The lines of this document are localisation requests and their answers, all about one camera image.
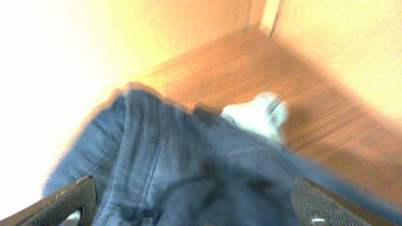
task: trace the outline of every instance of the wooden floor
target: wooden floor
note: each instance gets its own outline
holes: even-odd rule
[[[285,133],[295,152],[402,205],[402,139],[259,32],[216,41],[133,80],[188,108],[221,109],[275,92],[290,109]]]

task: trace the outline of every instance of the dark blue fabric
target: dark blue fabric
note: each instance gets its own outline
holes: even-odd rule
[[[402,225],[392,207],[280,144],[143,90],[118,97],[89,123],[43,195],[85,175],[100,197],[94,225],[298,225],[290,198],[297,178]]]

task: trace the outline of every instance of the wall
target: wall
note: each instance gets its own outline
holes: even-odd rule
[[[258,23],[263,3],[1,1],[0,218],[39,199],[45,176],[83,119],[114,89]]]
[[[401,15],[400,0],[283,0],[273,38],[402,128]]]

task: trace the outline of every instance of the brown wooden surface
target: brown wooden surface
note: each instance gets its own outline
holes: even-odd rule
[[[288,145],[380,197],[402,205],[402,139],[325,77],[260,32],[234,35],[132,79],[188,108],[221,109],[275,92],[287,102]]]

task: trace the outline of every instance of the white cloth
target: white cloth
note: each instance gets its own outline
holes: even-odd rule
[[[281,125],[288,118],[288,109],[276,94],[260,93],[251,102],[228,105],[221,116],[246,132],[284,143]]]

